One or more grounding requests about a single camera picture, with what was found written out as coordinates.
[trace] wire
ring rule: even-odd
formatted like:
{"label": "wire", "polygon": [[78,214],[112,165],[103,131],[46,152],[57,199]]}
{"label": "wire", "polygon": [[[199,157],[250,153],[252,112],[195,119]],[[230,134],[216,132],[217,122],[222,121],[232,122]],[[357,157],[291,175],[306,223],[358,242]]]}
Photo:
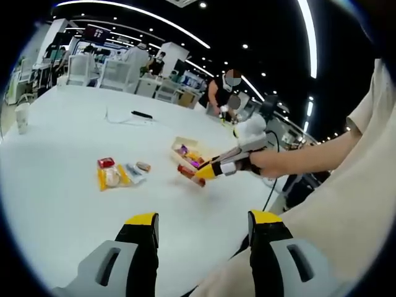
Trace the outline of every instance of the wire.
{"label": "wire", "polygon": [[[279,152],[280,149],[279,149],[279,138],[278,138],[278,135],[274,131],[271,131],[271,130],[267,131],[267,134],[273,134],[275,136],[275,138],[277,140],[278,152]],[[263,212],[265,212],[265,209],[267,208],[267,205],[270,202],[273,190],[275,189],[275,186],[277,185],[277,181],[278,181],[278,179],[276,179],[275,182],[272,185],[272,189],[271,189],[271,192],[270,192],[270,194],[269,194],[269,196],[267,198],[267,202],[265,203],[264,208],[262,209]]]}

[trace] beige shirt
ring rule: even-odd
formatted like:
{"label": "beige shirt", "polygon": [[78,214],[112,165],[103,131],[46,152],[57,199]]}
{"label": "beige shirt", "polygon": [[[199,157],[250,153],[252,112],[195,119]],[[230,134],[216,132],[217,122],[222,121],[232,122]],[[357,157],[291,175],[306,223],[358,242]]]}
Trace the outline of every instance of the beige shirt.
{"label": "beige shirt", "polygon": [[[320,249],[343,281],[365,273],[395,216],[395,102],[395,87],[377,60],[369,93],[347,119],[361,131],[360,141],[321,187],[282,215],[293,236]],[[234,257],[191,297],[254,296],[249,256],[248,249]]]}

